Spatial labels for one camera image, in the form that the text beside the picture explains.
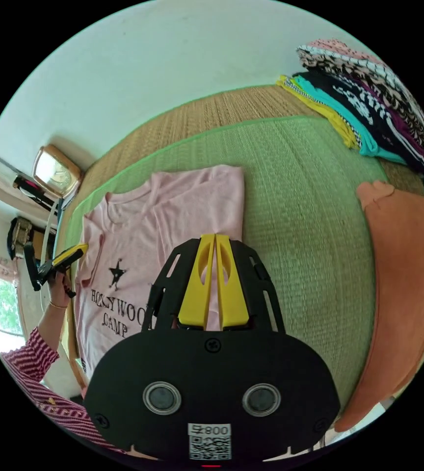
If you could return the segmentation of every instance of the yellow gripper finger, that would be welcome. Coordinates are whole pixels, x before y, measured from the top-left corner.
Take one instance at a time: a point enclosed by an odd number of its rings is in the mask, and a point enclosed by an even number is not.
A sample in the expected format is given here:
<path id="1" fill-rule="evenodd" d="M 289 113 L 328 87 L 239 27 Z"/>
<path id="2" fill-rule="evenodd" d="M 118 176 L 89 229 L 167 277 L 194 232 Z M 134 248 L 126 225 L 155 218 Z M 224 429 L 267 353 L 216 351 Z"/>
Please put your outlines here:
<path id="1" fill-rule="evenodd" d="M 64 250 L 60 255 L 57 255 L 53 260 L 52 260 L 52 265 L 58 265 L 62 261 L 66 260 L 70 256 L 72 256 L 77 250 L 81 249 L 83 253 L 85 254 L 86 251 L 88 250 L 88 244 L 78 244 L 73 247 L 70 247 L 69 249 Z"/>
<path id="2" fill-rule="evenodd" d="M 206 329 L 209 317 L 209 301 L 211 298 L 212 263 L 215 234 L 201 237 L 191 277 L 179 311 L 179 322 L 182 325 Z M 201 277 L 207 268 L 206 278 L 202 284 Z"/>
<path id="3" fill-rule="evenodd" d="M 246 325 L 249 320 L 248 309 L 241 289 L 235 259 L 226 235 L 215 237 L 217 252 L 217 291 L 220 328 Z M 228 281 L 225 283 L 224 271 Z"/>

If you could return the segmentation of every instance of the person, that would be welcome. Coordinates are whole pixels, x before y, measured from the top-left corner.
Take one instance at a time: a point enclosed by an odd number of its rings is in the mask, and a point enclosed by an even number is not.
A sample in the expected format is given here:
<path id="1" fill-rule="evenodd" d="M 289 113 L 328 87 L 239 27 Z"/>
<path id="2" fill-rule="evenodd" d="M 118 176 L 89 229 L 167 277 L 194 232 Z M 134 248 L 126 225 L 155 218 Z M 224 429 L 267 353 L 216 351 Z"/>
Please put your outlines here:
<path id="1" fill-rule="evenodd" d="M 156 459 L 135 451 L 128 452 L 107 443 L 91 421 L 86 409 L 67 400 L 41 384 L 50 366 L 59 358 L 57 353 L 65 310 L 70 302 L 66 291 L 71 287 L 68 275 L 57 272 L 49 280 L 50 304 L 39 324 L 30 333 L 26 344 L 0 358 L 19 387 L 33 404 L 62 428 L 99 446 L 147 459 Z"/>

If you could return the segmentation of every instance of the cable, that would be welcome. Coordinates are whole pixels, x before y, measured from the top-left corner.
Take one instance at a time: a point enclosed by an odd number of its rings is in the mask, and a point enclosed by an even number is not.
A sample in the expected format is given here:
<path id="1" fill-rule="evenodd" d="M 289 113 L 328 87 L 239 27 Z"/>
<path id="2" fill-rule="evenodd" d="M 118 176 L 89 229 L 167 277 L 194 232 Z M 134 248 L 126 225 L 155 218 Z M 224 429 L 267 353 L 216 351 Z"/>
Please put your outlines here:
<path id="1" fill-rule="evenodd" d="M 45 254 L 47 253 L 47 245 L 49 244 L 49 235 L 50 235 L 50 230 L 51 230 L 51 224 L 50 221 L 52 220 L 53 215 L 55 214 L 56 207 L 58 205 L 58 202 L 55 201 L 52 205 L 52 209 L 50 210 L 49 218 L 47 220 L 47 225 L 45 227 L 45 233 L 44 233 L 44 241 L 42 242 L 42 254 L 40 255 L 40 266 L 42 266 L 45 263 Z M 40 306 L 42 307 L 42 312 L 45 312 L 45 306 L 44 306 L 44 300 L 43 300 L 43 288 L 40 288 Z"/>

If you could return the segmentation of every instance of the bracelet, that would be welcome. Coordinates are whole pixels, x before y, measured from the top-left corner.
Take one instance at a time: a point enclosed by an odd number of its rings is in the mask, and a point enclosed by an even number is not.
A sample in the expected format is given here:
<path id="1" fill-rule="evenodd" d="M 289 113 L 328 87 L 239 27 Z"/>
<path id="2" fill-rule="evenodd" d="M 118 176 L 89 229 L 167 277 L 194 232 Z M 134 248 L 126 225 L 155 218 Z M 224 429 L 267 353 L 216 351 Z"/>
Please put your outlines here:
<path id="1" fill-rule="evenodd" d="M 65 310 L 68 307 L 68 306 L 57 306 L 52 301 L 50 301 L 50 306 L 52 306 L 53 308 L 63 309 L 63 310 Z"/>

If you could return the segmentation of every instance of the star graphic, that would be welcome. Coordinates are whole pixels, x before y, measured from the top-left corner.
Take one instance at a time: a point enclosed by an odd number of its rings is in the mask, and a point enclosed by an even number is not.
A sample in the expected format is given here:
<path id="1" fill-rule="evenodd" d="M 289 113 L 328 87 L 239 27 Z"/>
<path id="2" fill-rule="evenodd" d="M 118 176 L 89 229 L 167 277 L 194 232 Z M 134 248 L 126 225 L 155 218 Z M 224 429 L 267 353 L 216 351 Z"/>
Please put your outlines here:
<path id="1" fill-rule="evenodd" d="M 117 282 L 120 280 L 120 277 L 127 271 L 127 270 L 122 270 L 119 266 L 119 263 L 122 261 L 122 259 L 119 259 L 117 261 L 117 265 L 115 268 L 110 268 L 110 272 L 112 273 L 112 283 L 109 285 L 109 288 L 112 288 L 115 286 L 115 290 L 118 290 L 117 287 Z"/>

